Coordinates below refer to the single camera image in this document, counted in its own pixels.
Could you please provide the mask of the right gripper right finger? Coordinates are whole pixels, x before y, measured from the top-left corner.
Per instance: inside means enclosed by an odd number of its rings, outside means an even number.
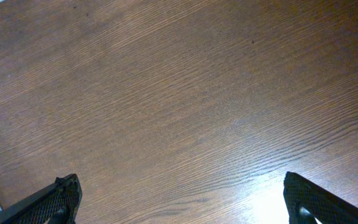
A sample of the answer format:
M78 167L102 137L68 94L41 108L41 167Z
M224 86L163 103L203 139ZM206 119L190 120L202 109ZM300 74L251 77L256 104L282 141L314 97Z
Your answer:
M290 224L358 224L357 207L303 176L287 172L283 184Z

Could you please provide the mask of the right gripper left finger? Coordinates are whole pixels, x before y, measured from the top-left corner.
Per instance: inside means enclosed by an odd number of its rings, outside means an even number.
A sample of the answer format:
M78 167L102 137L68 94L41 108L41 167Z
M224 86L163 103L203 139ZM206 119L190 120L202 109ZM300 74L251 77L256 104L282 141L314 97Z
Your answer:
M54 183L0 211L0 224L75 224L81 198L76 174L57 177Z

